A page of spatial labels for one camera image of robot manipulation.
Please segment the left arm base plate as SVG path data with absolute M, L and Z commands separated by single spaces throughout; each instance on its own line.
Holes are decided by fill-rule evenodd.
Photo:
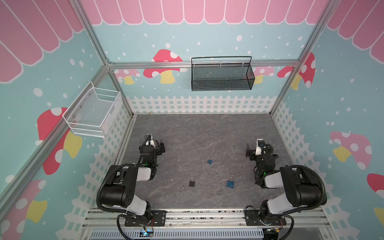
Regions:
M 125 227 L 164 227 L 166 221 L 167 211 L 151 211 L 145 213 L 143 216 L 136 216 L 136 218 L 128 217 L 125 220 Z

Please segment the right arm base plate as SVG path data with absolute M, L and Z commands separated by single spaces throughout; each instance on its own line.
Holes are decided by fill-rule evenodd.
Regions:
M 286 226 L 287 222 L 281 215 L 271 215 L 269 212 L 261 213 L 260 210 L 244 210 L 247 226 Z

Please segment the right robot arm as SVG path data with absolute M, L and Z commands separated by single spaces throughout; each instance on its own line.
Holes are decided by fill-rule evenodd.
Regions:
M 247 146 L 246 157 L 256 163 L 253 172 L 257 186 L 284 190 L 281 195 L 264 200 L 259 209 L 245 209 L 246 219 L 251 224 L 284 225 L 287 215 L 313 210 L 327 203 L 326 187 L 321 177 L 302 165 L 283 166 L 277 170 L 279 156 L 264 140 L 257 140 L 255 149 Z

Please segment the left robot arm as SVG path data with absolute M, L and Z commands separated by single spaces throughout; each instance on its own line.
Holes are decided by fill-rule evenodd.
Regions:
M 138 164 L 112 165 L 98 193 L 97 207 L 104 212 L 121 213 L 146 225 L 153 219 L 151 205 L 136 194 L 137 182 L 152 181 L 157 172 L 157 157 L 166 152 L 162 141 L 147 140 L 139 147 Z

